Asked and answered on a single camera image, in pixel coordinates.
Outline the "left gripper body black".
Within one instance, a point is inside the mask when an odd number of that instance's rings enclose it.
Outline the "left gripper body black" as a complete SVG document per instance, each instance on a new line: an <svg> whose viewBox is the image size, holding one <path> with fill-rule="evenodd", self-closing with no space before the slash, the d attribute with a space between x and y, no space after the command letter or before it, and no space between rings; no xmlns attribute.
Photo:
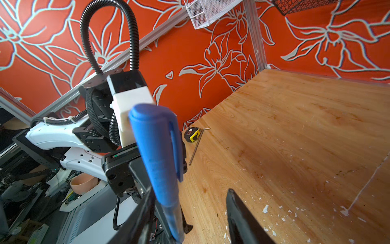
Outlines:
<svg viewBox="0 0 390 244"><path fill-rule="evenodd" d="M140 195L144 195L143 191L151 186L135 143L104 155L102 170L115 195L122 195L133 189Z"/></svg>

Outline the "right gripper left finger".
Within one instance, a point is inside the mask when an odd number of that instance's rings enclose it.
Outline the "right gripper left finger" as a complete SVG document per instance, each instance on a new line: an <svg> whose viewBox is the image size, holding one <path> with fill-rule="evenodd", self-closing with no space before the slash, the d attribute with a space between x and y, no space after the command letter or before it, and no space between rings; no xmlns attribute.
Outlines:
<svg viewBox="0 0 390 244"><path fill-rule="evenodd" d="M153 188L149 187L141 202L108 243L149 244L155 200Z"/></svg>

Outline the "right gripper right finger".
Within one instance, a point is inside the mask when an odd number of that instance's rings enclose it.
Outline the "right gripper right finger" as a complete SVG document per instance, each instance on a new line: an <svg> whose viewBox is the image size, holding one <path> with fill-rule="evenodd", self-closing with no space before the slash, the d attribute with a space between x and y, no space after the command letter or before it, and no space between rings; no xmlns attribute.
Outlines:
<svg viewBox="0 0 390 244"><path fill-rule="evenodd" d="M232 244L275 244L233 189L227 192L226 210Z"/></svg>

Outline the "blue pen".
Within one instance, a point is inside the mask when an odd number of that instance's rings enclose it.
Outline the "blue pen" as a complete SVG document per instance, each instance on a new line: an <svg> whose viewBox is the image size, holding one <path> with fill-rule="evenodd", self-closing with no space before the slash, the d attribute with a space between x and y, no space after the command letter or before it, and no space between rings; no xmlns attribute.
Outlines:
<svg viewBox="0 0 390 244"><path fill-rule="evenodd" d="M129 112L143 163L176 243L184 241L179 182L183 181L182 137L176 115L167 107L137 104Z"/></svg>

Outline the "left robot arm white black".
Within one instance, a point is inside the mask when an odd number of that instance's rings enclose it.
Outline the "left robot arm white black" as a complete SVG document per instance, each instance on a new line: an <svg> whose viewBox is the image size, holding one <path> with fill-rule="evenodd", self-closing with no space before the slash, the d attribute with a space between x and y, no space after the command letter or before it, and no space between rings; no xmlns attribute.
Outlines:
<svg viewBox="0 0 390 244"><path fill-rule="evenodd" d="M178 190L185 172L185 148L176 115L158 106L145 84L90 87L86 109L65 119L41 118L25 135L25 145L41 153L78 147L105 153L102 166L83 161L77 170L107 181L115 194L135 186L126 153L142 158L156 196L167 200Z"/></svg>

